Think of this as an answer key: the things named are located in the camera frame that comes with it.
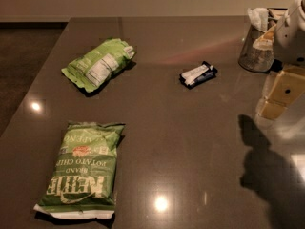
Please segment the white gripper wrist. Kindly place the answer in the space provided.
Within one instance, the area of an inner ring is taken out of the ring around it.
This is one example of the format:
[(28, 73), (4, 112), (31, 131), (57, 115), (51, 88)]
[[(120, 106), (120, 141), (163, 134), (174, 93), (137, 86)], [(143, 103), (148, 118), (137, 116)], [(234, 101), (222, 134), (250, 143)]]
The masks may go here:
[(294, 0), (274, 30), (274, 58), (287, 63), (279, 72), (270, 71), (258, 101), (258, 114), (279, 118), (305, 93), (305, 0)]

